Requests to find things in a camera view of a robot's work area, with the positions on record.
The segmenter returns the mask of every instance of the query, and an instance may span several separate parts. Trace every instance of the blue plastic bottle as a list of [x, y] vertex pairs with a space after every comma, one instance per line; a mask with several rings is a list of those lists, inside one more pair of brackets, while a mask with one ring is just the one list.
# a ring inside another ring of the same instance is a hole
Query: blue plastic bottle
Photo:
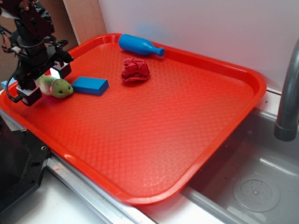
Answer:
[[129, 34], [121, 35], [118, 44], [121, 49], [139, 55], [157, 54], [162, 57], [165, 54], [164, 48], [156, 48], [150, 41]]

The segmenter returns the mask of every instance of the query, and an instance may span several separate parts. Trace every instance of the red cloth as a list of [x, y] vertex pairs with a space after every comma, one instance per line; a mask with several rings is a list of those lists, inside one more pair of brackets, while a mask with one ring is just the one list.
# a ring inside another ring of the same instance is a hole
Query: red cloth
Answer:
[[146, 81], [150, 78], [149, 67], [143, 60], [126, 59], [123, 61], [124, 71], [121, 73], [123, 82], [133, 82], [137, 80]]

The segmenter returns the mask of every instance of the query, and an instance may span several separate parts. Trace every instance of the metal faucet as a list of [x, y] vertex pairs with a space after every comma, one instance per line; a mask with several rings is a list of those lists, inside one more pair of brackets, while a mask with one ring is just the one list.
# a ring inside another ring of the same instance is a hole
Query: metal faucet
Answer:
[[282, 141], [295, 139], [299, 121], [299, 40], [295, 45], [279, 104], [274, 135]]

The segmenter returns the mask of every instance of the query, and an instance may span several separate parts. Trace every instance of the sink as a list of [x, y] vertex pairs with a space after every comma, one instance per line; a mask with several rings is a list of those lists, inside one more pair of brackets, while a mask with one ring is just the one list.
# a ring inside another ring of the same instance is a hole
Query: sink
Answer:
[[298, 223], [299, 137], [277, 140], [275, 120], [270, 113], [251, 112], [184, 194], [225, 216], [225, 223]]

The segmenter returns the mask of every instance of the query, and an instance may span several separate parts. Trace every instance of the blue block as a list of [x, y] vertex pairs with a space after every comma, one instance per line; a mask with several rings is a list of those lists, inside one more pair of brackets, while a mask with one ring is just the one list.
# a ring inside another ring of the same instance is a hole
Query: blue block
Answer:
[[109, 87], [106, 79], [79, 77], [72, 87], [75, 92], [102, 95]]
[[[12, 78], [8, 84], [8, 86], [10, 86], [12, 83], [16, 82], [16, 80], [14, 78]], [[4, 82], [1, 82], [1, 86], [3, 89], [6, 88], [6, 85], [7, 85], [7, 81], [4, 81]]]

